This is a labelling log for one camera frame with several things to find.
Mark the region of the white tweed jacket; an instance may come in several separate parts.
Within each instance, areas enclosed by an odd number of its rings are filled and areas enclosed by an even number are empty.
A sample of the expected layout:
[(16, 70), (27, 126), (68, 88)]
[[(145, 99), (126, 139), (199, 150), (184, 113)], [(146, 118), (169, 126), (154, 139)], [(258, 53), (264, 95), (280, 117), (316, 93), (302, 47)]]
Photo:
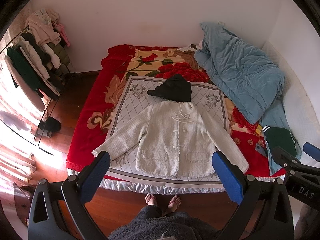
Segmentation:
[(242, 172), (249, 163), (224, 126), (191, 102), (163, 101), (147, 106), (100, 146), (115, 160), (137, 147), (136, 169), (146, 175), (202, 178), (214, 172), (212, 156), (221, 151)]

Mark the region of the black folded garment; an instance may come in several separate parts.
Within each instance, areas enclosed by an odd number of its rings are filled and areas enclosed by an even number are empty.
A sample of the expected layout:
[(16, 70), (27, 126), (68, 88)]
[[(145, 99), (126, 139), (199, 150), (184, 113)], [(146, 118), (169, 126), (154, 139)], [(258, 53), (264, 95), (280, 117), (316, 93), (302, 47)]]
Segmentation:
[(175, 74), (154, 90), (148, 90), (147, 94), (175, 102), (191, 102), (191, 83), (182, 75)]

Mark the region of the red floral blanket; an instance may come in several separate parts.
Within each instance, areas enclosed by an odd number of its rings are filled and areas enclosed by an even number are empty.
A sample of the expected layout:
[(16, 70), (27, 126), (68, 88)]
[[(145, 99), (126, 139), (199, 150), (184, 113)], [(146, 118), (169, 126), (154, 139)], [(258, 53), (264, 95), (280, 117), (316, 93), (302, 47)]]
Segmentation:
[[(116, 106), (130, 76), (167, 79), (180, 74), (187, 81), (210, 83), (206, 71), (194, 59), (195, 48), (141, 47), (128, 44), (109, 48), (108, 56), (101, 61), (102, 70), (81, 110), (67, 154), (66, 167), (81, 171), (93, 161), (92, 151), (106, 139), (116, 114)], [(231, 100), (226, 99), (225, 102), (231, 137), (249, 163), (248, 173), (269, 178), (268, 160), (255, 149), (256, 145), (266, 147), (262, 127), (246, 121)]]

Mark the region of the green striped garment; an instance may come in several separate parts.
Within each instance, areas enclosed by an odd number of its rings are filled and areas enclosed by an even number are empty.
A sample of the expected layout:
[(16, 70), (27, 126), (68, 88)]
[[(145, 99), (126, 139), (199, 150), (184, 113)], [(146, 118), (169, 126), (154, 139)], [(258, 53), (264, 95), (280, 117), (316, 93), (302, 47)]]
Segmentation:
[(265, 126), (263, 127), (263, 134), (269, 154), (272, 153), (274, 148), (281, 147), (293, 157), (297, 156), (296, 143), (288, 129)]

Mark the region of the clothes rack with clothes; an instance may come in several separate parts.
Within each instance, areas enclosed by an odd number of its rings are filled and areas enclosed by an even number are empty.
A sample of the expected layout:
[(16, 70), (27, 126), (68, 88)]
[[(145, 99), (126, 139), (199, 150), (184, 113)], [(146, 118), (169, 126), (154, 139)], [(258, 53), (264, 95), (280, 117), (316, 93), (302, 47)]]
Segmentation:
[(39, 147), (57, 132), (39, 129), (52, 117), (71, 79), (70, 42), (60, 15), (26, 5), (1, 39), (1, 122), (27, 147)]

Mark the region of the black item on floor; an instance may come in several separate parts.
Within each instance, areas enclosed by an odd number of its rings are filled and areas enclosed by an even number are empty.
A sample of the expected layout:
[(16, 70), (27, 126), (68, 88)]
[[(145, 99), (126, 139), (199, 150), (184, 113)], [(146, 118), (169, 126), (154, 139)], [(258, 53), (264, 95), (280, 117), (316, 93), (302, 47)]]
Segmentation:
[(40, 121), (39, 129), (47, 130), (49, 132), (57, 132), (61, 129), (61, 122), (50, 116), (46, 121)]

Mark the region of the blue quilt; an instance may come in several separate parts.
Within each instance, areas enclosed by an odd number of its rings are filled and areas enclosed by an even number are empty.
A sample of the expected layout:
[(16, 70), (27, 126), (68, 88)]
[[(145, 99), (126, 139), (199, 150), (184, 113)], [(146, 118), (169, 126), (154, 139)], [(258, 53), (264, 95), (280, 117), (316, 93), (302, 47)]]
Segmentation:
[(250, 124), (259, 122), (263, 134), (280, 141), (287, 151), (300, 158), (301, 150), (290, 131), (283, 106), (285, 73), (259, 48), (245, 42), (223, 26), (203, 22), (202, 48), (195, 60), (210, 80), (231, 99)]

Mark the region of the person's left foot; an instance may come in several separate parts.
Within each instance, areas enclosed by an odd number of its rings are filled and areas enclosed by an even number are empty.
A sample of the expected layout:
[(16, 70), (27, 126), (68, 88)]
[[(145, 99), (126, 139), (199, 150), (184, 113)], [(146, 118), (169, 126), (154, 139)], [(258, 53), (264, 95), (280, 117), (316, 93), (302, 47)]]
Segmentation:
[(153, 194), (148, 193), (145, 196), (145, 202), (146, 202), (147, 206), (149, 206), (149, 205), (157, 206), (157, 200), (156, 200), (156, 197)]

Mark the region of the white mattress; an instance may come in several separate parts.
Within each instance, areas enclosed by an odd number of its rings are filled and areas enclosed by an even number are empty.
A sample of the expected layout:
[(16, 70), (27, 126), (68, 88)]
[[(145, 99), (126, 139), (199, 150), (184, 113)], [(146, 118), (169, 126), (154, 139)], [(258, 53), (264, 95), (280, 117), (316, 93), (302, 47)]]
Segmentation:
[(300, 161), (307, 164), (312, 158), (304, 153), (304, 144), (319, 146), (319, 121), (311, 100), (294, 70), (270, 42), (264, 44), (261, 53), (255, 84), (262, 96), (259, 122), (270, 113), (272, 103), (280, 99), (289, 129), (300, 148)]

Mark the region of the dark fuzzy robe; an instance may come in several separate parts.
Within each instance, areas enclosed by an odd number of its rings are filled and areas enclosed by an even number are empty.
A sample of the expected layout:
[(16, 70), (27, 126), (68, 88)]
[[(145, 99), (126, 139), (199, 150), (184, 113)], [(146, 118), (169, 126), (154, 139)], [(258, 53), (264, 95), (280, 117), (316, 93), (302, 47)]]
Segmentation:
[(108, 239), (215, 239), (218, 230), (185, 212), (162, 216), (158, 206), (143, 207), (138, 215), (114, 230)]

